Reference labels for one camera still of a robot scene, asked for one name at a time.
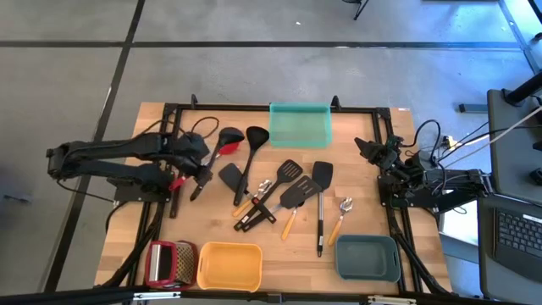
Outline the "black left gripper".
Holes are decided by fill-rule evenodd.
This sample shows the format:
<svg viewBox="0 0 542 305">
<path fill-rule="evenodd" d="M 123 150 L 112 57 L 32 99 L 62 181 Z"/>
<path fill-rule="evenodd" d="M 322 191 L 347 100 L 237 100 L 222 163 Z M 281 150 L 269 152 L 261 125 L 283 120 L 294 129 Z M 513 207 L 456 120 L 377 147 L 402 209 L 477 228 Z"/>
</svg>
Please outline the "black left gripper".
<svg viewBox="0 0 542 305">
<path fill-rule="evenodd" d="M 171 152 L 173 155 L 191 156 L 195 158 L 204 158 L 210 150 L 205 142 L 205 138 L 200 134 L 185 133 L 179 138 L 171 141 Z"/>
</svg>

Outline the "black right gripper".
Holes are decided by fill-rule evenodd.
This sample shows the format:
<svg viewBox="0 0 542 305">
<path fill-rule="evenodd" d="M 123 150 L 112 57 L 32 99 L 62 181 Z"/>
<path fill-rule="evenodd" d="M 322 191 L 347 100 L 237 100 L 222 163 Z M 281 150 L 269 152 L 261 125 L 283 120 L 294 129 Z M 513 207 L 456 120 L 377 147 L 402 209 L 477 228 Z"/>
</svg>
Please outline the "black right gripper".
<svg viewBox="0 0 542 305">
<path fill-rule="evenodd" d="M 374 141 L 365 141 L 359 137 L 354 139 L 360 150 L 360 155 L 370 161 L 374 157 L 374 163 L 382 170 L 388 170 L 393 167 L 401 153 L 399 142 L 386 142 L 385 144 L 376 144 Z"/>
</svg>

